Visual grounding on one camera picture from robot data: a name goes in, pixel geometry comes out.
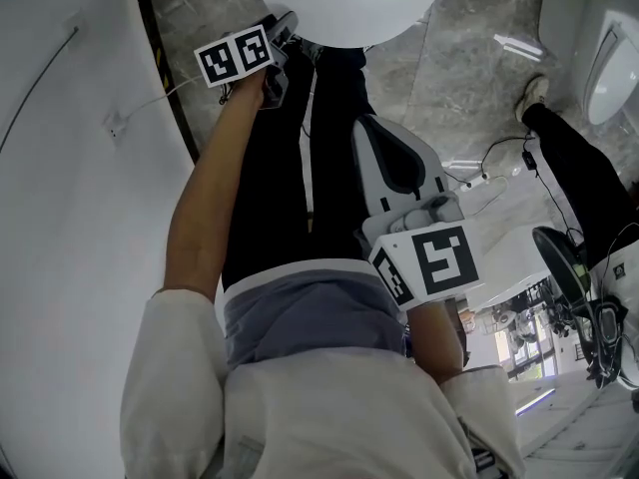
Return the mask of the person's left hand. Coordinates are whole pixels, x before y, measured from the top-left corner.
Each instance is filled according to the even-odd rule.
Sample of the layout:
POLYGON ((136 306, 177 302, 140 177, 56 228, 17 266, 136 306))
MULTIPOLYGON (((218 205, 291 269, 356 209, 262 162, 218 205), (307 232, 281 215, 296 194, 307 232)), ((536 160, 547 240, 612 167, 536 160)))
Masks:
POLYGON ((264 102, 264 86, 267 69, 261 69, 240 80, 232 91, 229 104, 256 112, 264 102))

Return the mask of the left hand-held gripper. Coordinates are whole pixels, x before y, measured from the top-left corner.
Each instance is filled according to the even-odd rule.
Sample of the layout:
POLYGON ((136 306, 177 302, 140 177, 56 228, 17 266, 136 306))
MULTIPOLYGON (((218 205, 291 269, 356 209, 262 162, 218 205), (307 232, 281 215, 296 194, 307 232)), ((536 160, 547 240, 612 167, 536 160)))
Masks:
POLYGON ((267 69, 263 108, 279 108, 289 86, 285 73, 288 55, 281 49, 299 25, 297 13, 289 11, 272 28, 272 40, 260 24, 227 35, 194 51, 208 88, 219 87, 220 105, 225 105, 234 86, 249 75, 267 69))

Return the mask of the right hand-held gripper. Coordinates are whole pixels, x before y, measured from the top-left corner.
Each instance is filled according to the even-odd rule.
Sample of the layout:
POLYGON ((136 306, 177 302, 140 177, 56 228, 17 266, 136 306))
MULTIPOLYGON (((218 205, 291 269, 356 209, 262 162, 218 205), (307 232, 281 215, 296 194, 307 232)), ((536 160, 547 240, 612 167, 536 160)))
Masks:
POLYGON ((476 225, 464 218, 457 194, 447 190, 435 150, 377 115, 355 121, 352 145, 368 213, 361 224, 367 260, 398 310, 482 284, 476 225))

